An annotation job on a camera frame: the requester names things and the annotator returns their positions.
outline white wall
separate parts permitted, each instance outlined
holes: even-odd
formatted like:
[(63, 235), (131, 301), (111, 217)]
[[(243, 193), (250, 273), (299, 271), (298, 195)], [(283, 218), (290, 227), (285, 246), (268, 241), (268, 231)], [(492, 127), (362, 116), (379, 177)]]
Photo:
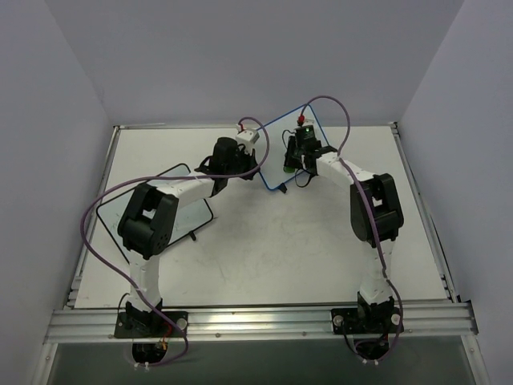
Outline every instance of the white wall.
[(494, 383), (513, 344), (513, 2), (466, 0), (401, 121)]
[(23, 384), (62, 306), (111, 128), (43, 1), (0, 1), (0, 52), (0, 372)]
[(46, 2), (119, 124), (269, 120), (319, 93), (397, 120), (463, 1)]

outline aluminum frame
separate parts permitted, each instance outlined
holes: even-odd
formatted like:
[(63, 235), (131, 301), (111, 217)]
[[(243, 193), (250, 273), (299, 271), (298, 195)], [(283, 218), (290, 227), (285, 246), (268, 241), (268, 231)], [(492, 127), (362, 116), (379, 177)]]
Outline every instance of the aluminum frame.
[[(111, 144), (107, 152), (105, 169), (99, 184), (99, 193), (107, 185), (112, 162), (119, 141), (121, 130), (128, 129), (171, 129), (171, 128), (229, 128), (228, 124), (215, 125), (171, 125), (145, 124), (115, 126)], [(405, 333), (401, 338), (420, 336), (461, 336), (462, 343), (471, 365), (477, 384), (489, 383), (483, 357), (475, 335), (477, 326), (471, 304), (458, 303), (458, 296), (450, 275), (449, 267), (443, 255), (442, 246), (429, 214), (426, 203), (418, 190), (414, 175), (402, 148), (397, 124), (390, 125), (399, 155), (404, 165), (414, 199), (420, 212), (435, 262), (442, 280), (446, 282), (449, 292), (448, 300), (405, 302)], [(94, 232), (97, 218), (95, 213), (87, 226), (87, 236)], [(78, 293), (87, 250), (83, 247), (71, 284), (70, 296), (64, 310), (56, 310), (51, 318), (45, 342), (34, 373), (34, 384), (46, 383), (54, 363), (55, 352), (59, 343), (113, 343), (132, 340), (113, 337), (116, 310), (72, 310)], [(335, 307), (355, 306), (355, 304), (325, 304), (309, 306), (266, 306), (266, 307), (219, 307), (219, 308), (183, 308), (189, 313), (188, 338), (194, 341), (255, 341), (285, 339), (327, 339), (341, 338), (332, 332), (330, 310)], [(136, 342), (156, 341), (154, 339), (137, 339)]]
[[(331, 309), (354, 304), (276, 307), (179, 308), (188, 312), (188, 339), (197, 341), (262, 341), (342, 339), (332, 329)], [(56, 310), (45, 343), (157, 342), (158, 338), (116, 339), (117, 310)], [(449, 301), (404, 304), (405, 337), (474, 335), (469, 303)]]

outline white table surface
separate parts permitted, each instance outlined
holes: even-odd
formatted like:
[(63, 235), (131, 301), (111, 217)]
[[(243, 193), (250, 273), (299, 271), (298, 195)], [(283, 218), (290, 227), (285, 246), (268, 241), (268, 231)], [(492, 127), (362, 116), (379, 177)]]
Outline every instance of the white table surface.
[[(326, 128), (332, 145), (345, 128)], [(233, 128), (122, 130), (107, 187), (155, 175), (178, 163), (194, 168)], [(404, 300), (446, 298), (406, 173), (388, 127), (353, 128), (345, 158), (376, 173), (388, 172), (401, 199), (405, 224), (394, 248), (391, 277)], [(209, 200), (213, 222), (161, 254), (165, 306), (234, 306), (353, 302), (362, 275), (360, 241), (349, 223), (349, 197), (314, 178), (308, 188), (268, 191), (260, 177), (230, 180)], [(93, 246), (128, 272), (100, 222)], [(76, 308), (117, 307), (129, 284), (87, 255)]]

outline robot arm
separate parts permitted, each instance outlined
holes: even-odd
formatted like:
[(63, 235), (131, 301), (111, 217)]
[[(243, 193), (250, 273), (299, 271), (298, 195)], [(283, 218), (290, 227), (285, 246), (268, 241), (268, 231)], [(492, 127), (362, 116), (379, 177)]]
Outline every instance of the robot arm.
[(390, 322), (394, 314), (394, 298), (388, 282), (382, 275), (382, 263), (376, 252), (370, 219), (364, 199), (373, 210), (379, 240), (390, 273), (390, 259), (398, 230), (404, 224), (398, 192), (394, 178), (389, 174), (376, 175), (345, 161), (360, 182), (364, 197), (361, 196), (353, 177), (342, 164), (337, 150), (331, 146), (321, 146), (315, 137), (313, 126), (296, 128), (289, 137), (285, 154), (285, 168), (302, 169), (310, 178), (323, 176), (343, 188), (350, 198), (351, 227), (356, 237), (362, 241), (362, 254), (365, 255), (365, 271), (357, 296), (359, 322), (367, 330), (382, 329), (382, 324)]
[[(246, 129), (235, 139), (221, 137), (211, 156), (184, 180), (172, 180), (158, 185), (142, 183), (135, 187), (131, 199), (121, 216), (118, 235), (130, 253), (130, 275), (144, 297), (157, 309), (162, 308), (159, 292), (159, 263), (162, 253), (172, 236), (176, 212), (194, 201), (214, 197), (228, 184), (227, 178), (218, 176), (238, 175), (257, 166), (254, 144), (256, 131)], [(244, 176), (252, 180), (255, 172)], [(161, 318), (140, 299), (132, 287), (126, 305), (129, 327), (151, 333), (160, 327)]]

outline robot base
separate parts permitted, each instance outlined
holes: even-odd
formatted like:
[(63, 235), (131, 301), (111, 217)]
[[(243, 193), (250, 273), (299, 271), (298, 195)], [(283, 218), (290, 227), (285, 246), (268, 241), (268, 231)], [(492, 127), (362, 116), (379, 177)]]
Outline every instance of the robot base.
[(378, 304), (367, 304), (358, 293), (357, 307), (331, 310), (335, 334), (395, 334), (398, 331), (399, 309), (394, 299)]
[[(187, 334), (188, 313), (186, 311), (163, 311), (163, 313)], [(119, 339), (161, 338), (163, 336), (170, 338), (182, 337), (182, 334), (179, 330), (176, 330), (176, 328), (172, 328), (171, 334), (168, 333), (168, 325), (163, 322), (149, 329), (129, 319), (127, 313), (122, 312), (119, 313), (118, 319), (116, 320), (114, 337)]]

